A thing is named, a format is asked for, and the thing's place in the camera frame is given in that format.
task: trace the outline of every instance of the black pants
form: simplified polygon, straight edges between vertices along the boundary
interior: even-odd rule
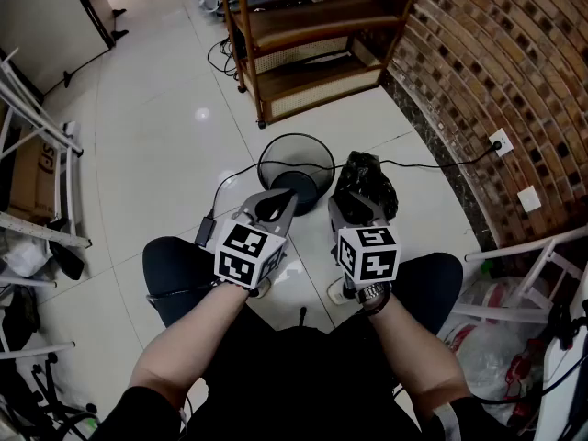
[[[214,255],[176,237],[162,237],[147,244],[143,252],[143,272],[152,295],[194,289],[191,293],[156,301],[155,307],[165,326],[192,310],[209,292],[208,284],[216,278]],[[399,266],[393,293],[422,326],[436,334],[458,298],[462,275],[461,263],[454,256],[430,254]],[[231,370],[231,363],[238,355],[251,354],[274,334],[274,329],[245,305],[204,375],[209,387],[217,378],[226,379],[222,375]],[[361,355],[362,362],[370,362],[371,370],[378,367],[381,374],[388,374],[391,383],[393,376],[367,318],[351,317],[327,339],[341,357]]]

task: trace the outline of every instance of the brick wall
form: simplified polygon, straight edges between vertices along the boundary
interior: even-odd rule
[[[514,150],[467,175],[501,246],[584,225],[588,0],[416,0],[390,66],[457,158],[504,128]],[[541,208],[523,211],[533,185]]]

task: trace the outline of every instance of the white marker cube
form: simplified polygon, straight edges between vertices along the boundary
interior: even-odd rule
[[[356,284],[396,279],[401,247],[393,228],[339,229],[337,261]]]
[[[286,239],[227,219],[214,253],[214,274],[255,289],[279,265]]]

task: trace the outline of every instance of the shelf board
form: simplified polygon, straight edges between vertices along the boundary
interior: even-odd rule
[[[233,14],[233,18],[244,34],[241,13]],[[344,36],[360,29],[396,26],[400,20],[371,0],[323,0],[249,13],[251,34],[260,54],[288,45]]]
[[[264,101],[281,98],[321,82],[381,69],[381,65],[367,67],[355,55],[328,62],[289,63],[257,76],[259,96]]]

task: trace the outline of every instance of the wall outlet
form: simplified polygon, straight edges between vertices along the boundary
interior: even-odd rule
[[[499,129],[490,136],[490,143],[495,143],[496,141],[500,141],[500,144],[502,145],[502,147],[496,151],[499,157],[502,157],[505,153],[512,151],[514,148],[513,144],[508,140],[508,137],[506,137],[504,129]]]

